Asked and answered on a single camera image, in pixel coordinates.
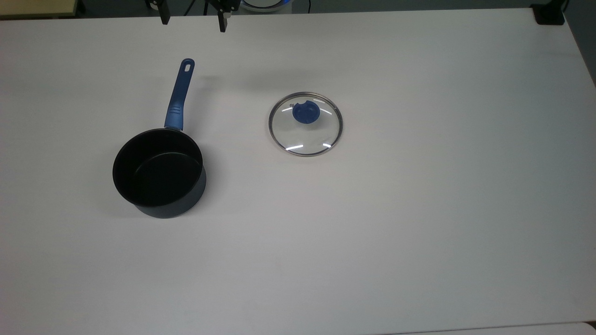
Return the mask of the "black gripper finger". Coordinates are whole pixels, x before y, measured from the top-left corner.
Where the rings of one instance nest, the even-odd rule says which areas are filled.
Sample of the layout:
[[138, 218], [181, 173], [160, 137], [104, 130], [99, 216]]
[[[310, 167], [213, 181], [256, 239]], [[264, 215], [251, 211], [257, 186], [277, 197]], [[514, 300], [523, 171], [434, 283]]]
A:
[[146, 0], [147, 8], [156, 10], [163, 25], [167, 25], [170, 20], [170, 10], [166, 0]]
[[226, 32], [228, 19], [233, 12], [238, 11], [240, 3], [240, 0], [206, 0], [207, 8], [211, 6], [217, 12], [220, 32]]

